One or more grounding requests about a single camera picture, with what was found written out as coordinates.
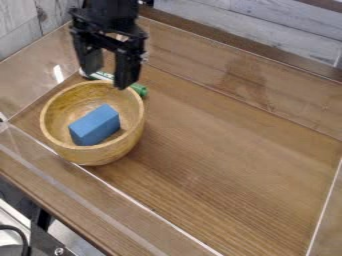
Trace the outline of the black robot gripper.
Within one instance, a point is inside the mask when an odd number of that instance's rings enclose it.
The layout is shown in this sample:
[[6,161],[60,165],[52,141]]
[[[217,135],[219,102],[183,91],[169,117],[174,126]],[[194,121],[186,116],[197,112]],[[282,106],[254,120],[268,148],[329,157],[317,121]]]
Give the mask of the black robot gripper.
[[79,65],[87,75],[103,68],[103,52],[115,54],[115,87],[125,90],[141,76],[147,34],[137,24],[139,0],[89,0],[71,8],[71,35]]

